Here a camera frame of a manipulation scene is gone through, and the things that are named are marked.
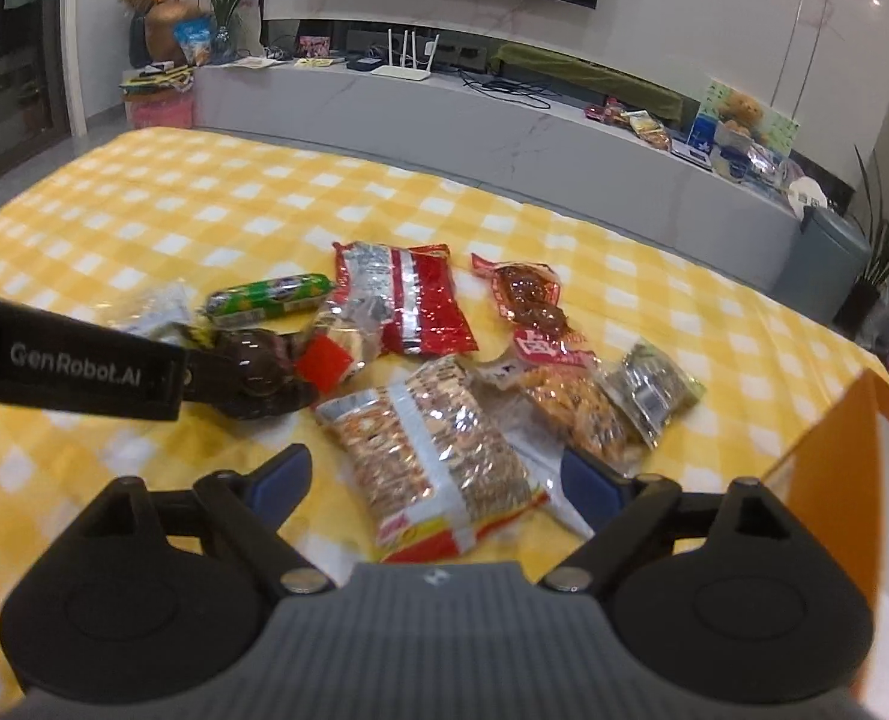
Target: green cloth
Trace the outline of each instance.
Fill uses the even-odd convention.
[[[505,62],[535,73],[543,73],[553,79],[561,79],[602,95],[618,98],[632,108],[644,109],[673,124],[681,123],[681,95],[618,70],[520,43],[505,43],[491,56],[491,62]]]

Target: green cylindrical package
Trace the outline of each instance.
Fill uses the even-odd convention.
[[[204,303],[204,314],[217,327],[245,327],[316,308],[331,289],[331,280],[322,274],[255,281],[213,293]]]

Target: gray trash bin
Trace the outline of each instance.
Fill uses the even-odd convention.
[[[869,258],[870,246],[857,225],[809,206],[771,296],[815,322],[831,324]]]

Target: yellow checkered tablecloth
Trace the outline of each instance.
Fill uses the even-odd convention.
[[[601,189],[606,202],[606,186]],[[510,327],[469,257],[547,262],[562,306],[596,351],[640,334],[707,385],[646,469],[691,490],[761,474],[878,362],[753,290],[593,224],[431,175],[210,133],[145,129],[92,151],[0,211],[0,295],[81,319],[129,290],[184,279],[198,302],[257,279],[334,273],[334,241],[446,242],[481,360]],[[281,327],[297,327],[306,317]],[[417,361],[388,357],[366,386]],[[155,424],[0,407],[0,607],[31,562],[114,476],[186,488],[249,471],[289,442],[315,459],[310,495],[282,534],[342,581],[372,556],[371,523],[340,452],[307,412],[234,423],[188,405]],[[577,546],[545,512],[496,533],[468,560],[519,560],[532,579]],[[20,695],[0,651],[0,707]]]

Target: white router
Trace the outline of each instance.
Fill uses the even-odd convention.
[[[401,44],[401,64],[394,64],[394,48],[393,34],[388,30],[388,64],[381,65],[371,71],[373,76],[388,76],[391,79],[403,79],[405,81],[424,81],[431,77],[431,63],[435,61],[435,52],[438,50],[438,38],[436,35],[435,42],[431,43],[431,50],[428,52],[428,46],[425,45],[424,52],[428,56],[428,64],[424,69],[417,66],[417,42],[414,40],[415,32],[411,32],[411,66],[408,67],[408,30],[404,30],[404,42]]]

